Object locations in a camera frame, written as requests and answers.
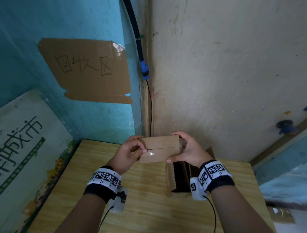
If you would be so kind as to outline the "person's right hand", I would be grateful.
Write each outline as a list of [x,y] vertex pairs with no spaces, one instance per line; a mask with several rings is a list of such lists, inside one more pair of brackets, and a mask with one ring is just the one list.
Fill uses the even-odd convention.
[[200,168],[202,164],[213,161],[213,157],[210,156],[196,141],[196,139],[183,131],[175,131],[171,135],[179,135],[186,142],[185,149],[182,153],[190,155],[192,163],[191,165]]

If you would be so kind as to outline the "person's left hand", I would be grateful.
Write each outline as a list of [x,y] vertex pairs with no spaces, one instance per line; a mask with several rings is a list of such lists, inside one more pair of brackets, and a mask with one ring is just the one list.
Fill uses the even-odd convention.
[[126,173],[138,160],[130,160],[130,145],[139,145],[145,148],[141,138],[144,136],[130,136],[117,150],[115,155],[107,163],[119,175]]

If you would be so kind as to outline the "small brown cardboard box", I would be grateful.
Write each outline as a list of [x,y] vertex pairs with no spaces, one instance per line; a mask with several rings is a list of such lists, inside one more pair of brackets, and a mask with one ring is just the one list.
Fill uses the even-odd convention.
[[141,138],[140,141],[147,149],[140,157],[140,163],[163,162],[181,153],[179,135]]

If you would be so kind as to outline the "person's left forearm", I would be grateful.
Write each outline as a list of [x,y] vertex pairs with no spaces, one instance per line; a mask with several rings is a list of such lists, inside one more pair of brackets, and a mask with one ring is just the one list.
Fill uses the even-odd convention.
[[99,196],[83,195],[54,233],[98,233],[105,206]]

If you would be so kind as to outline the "person's right forearm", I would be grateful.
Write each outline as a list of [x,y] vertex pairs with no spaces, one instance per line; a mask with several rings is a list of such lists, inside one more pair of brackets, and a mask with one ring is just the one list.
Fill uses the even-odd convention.
[[224,233],[274,233],[235,186],[221,186],[210,194]]

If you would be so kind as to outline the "open brown cardboard box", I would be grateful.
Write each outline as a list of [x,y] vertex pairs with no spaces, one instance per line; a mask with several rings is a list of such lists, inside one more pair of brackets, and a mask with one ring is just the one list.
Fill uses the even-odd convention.
[[166,186],[168,197],[185,198],[192,195],[190,178],[198,177],[200,169],[187,162],[167,163]]

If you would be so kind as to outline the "black marker wristband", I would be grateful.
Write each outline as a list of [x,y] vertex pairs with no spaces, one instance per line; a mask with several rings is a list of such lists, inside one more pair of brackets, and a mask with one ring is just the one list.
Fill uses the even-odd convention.
[[200,166],[200,170],[198,180],[205,193],[211,193],[214,189],[222,186],[235,186],[231,174],[220,161],[204,162]]
[[111,166],[105,165],[94,172],[83,195],[93,194],[103,199],[107,204],[110,199],[115,199],[121,183],[121,175],[115,172]]

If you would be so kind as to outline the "wooden batten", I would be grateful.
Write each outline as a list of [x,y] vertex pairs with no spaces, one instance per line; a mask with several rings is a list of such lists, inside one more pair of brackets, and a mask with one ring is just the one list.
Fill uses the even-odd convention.
[[292,136],[283,136],[275,143],[273,143],[270,147],[256,156],[254,159],[251,160],[250,164],[253,169],[258,168],[259,166],[265,164],[266,162],[270,161],[278,154],[285,151],[290,146],[294,145],[295,143],[302,140],[305,136],[307,136],[307,118],[297,125],[298,133]]

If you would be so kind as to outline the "light blue sheet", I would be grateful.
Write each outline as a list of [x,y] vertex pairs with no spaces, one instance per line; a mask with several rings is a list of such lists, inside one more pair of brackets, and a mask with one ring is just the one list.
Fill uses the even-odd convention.
[[307,136],[254,171],[267,202],[307,206]]

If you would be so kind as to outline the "white printed carton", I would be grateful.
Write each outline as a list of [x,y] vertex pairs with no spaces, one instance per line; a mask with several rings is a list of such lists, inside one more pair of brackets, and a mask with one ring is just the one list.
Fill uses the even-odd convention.
[[37,91],[0,108],[0,233],[23,231],[75,145]]

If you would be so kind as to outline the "flat cardboard piece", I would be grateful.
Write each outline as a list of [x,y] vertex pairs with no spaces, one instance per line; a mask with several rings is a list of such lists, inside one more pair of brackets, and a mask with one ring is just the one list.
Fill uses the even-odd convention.
[[268,212],[273,220],[276,223],[291,223],[295,224],[296,221],[292,216],[289,209],[286,208],[277,208],[267,206]]

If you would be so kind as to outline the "brown cardboard wall sign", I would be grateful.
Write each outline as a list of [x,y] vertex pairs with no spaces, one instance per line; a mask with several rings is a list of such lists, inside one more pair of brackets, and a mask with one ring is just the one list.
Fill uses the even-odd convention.
[[113,41],[43,38],[38,49],[64,96],[71,100],[132,104],[127,56]]

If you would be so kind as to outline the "blue wall valve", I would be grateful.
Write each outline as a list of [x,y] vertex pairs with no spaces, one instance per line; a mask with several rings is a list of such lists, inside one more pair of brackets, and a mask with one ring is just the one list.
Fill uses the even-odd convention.
[[285,136],[295,136],[298,134],[298,130],[295,127],[292,120],[282,120],[276,124],[276,127],[279,129],[279,135]]

